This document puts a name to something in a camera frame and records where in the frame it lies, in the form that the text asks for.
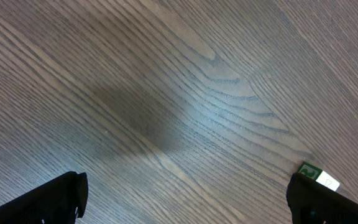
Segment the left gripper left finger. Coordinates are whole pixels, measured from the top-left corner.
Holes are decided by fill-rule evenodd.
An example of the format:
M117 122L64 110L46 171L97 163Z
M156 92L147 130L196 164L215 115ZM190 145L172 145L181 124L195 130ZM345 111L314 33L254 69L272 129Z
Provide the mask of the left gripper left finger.
M87 174L69 171L1 205L0 223L74 224L87 201Z

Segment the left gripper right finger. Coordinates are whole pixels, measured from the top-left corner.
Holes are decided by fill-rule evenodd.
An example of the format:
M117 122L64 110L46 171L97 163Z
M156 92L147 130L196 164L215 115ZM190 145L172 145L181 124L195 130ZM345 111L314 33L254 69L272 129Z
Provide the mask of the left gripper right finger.
M358 224L358 204L301 173L287 187L293 224Z

